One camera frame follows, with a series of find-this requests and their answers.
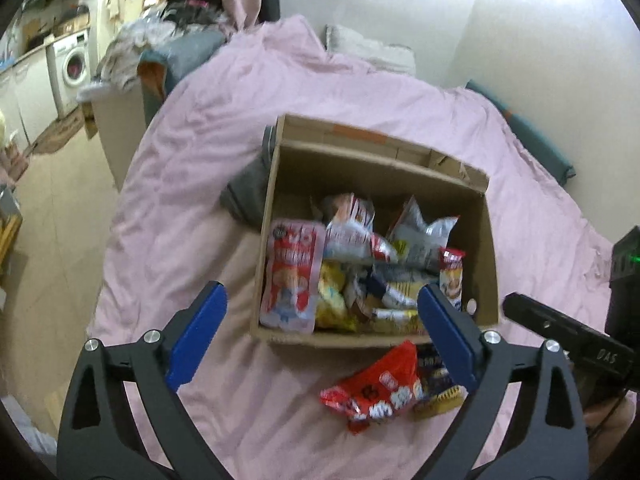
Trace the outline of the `tan paper snack packet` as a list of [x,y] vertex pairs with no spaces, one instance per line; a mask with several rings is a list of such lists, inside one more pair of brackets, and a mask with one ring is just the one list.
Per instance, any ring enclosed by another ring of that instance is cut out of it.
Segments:
[[358,313],[363,329],[382,335],[423,335],[426,330],[416,309],[377,308]]

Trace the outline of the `white blue triangle-crisp bag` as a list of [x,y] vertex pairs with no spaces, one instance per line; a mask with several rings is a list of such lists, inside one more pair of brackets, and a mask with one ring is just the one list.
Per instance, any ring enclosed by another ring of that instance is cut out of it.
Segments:
[[434,274],[402,266],[369,266],[360,272],[358,283],[368,296],[392,310],[416,310],[420,290],[437,285]]

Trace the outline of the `dark blue snack bag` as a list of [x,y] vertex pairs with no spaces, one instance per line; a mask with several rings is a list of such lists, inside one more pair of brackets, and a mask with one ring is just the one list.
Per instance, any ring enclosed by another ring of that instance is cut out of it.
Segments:
[[434,344],[420,344],[416,356],[422,387],[422,396],[413,407],[416,418],[432,418],[460,408],[465,390],[452,380]]

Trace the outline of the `white red biscuit packet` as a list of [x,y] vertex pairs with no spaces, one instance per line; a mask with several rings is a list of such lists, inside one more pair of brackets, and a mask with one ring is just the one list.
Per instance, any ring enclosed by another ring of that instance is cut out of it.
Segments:
[[439,249],[439,289],[456,309],[462,307],[463,260],[465,252]]

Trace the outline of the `pink bed duvet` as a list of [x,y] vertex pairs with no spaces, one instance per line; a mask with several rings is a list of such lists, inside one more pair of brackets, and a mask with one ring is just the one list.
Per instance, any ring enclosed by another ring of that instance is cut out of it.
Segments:
[[[228,314],[180,396],[224,466],[239,479],[408,479],[450,417],[350,434],[318,392],[376,353],[250,334],[259,238],[221,208],[222,189],[284,113],[430,146],[488,175],[500,292],[602,327],[612,245],[639,220],[639,29],[620,0],[281,4],[280,21],[235,35],[153,119],[119,195],[90,334],[136,340],[221,281]],[[409,47],[416,76],[329,52],[326,25]],[[559,185],[470,79],[576,177]]]

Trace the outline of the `silver foil snack bag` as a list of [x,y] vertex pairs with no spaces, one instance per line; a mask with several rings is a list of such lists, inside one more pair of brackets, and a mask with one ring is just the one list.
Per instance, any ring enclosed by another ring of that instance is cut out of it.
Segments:
[[440,250],[447,247],[450,233],[458,220],[453,216],[427,223],[416,198],[410,196],[390,227],[387,240],[395,248],[399,263],[437,272]]

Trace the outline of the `pink red snack pouch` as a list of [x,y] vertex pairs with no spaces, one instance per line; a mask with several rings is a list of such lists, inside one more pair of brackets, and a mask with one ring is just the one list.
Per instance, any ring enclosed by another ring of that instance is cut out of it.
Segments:
[[259,313],[263,326],[301,334],[314,331],[325,241],[326,227],[320,222],[272,222]]

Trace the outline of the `yellow orange snack bag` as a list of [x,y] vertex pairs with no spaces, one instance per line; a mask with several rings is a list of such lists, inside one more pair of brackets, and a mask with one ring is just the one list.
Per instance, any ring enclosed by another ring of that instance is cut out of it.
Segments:
[[316,327],[322,330],[338,330],[355,333],[357,321],[350,314],[342,291],[346,275],[336,262],[323,261],[318,283],[319,301],[316,311]]

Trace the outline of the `grey cloth under box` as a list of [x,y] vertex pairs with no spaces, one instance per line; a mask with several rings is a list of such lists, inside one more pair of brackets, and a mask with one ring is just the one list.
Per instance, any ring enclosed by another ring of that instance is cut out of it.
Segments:
[[220,194],[221,207],[231,217],[260,231],[265,211],[266,195],[274,148],[277,144],[275,126],[265,128],[262,147],[257,157],[234,176]]

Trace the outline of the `white red snack bag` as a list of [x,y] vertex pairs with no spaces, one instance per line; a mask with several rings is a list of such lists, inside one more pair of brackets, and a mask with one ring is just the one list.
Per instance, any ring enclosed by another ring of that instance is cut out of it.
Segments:
[[323,257],[341,261],[398,263],[396,249],[374,232],[375,209],[354,193],[328,196],[321,203],[326,224]]

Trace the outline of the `brown cardboard box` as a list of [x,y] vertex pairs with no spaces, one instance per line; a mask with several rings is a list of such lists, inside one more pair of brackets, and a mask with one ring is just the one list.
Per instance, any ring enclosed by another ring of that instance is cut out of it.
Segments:
[[409,197],[429,219],[458,217],[449,237],[465,251],[462,298],[475,300],[481,328],[500,321],[496,258],[486,202],[488,177],[434,148],[319,119],[285,114],[276,123],[260,240],[277,218],[309,220],[315,198],[353,192],[372,200],[384,234]]

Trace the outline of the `teal bed edge cushion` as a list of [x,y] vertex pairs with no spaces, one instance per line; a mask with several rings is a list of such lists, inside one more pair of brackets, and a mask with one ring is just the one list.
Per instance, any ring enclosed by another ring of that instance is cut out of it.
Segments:
[[464,86],[488,99],[502,114],[514,136],[520,140],[524,148],[544,166],[559,185],[565,186],[570,179],[576,177],[576,170],[564,153],[540,130],[536,129],[522,116],[512,112],[505,102],[501,101],[486,87],[470,79]]

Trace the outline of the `white pillow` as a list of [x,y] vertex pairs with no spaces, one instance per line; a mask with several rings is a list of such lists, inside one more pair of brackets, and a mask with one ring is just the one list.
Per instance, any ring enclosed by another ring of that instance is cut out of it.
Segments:
[[343,25],[326,25],[326,50],[360,58],[379,70],[416,76],[412,49],[367,38]]

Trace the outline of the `white washing machine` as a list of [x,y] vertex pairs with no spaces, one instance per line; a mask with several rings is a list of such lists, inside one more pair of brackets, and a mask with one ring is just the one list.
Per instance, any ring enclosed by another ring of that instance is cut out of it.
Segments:
[[91,78],[88,29],[54,40],[46,55],[58,118],[63,119],[77,107],[77,93]]

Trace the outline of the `pile of clothes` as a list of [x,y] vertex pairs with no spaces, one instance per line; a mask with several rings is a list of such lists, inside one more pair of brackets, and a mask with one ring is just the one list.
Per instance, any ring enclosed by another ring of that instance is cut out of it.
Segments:
[[186,75],[227,41],[222,0],[166,0],[122,25],[77,101],[96,104],[139,87],[146,122]]

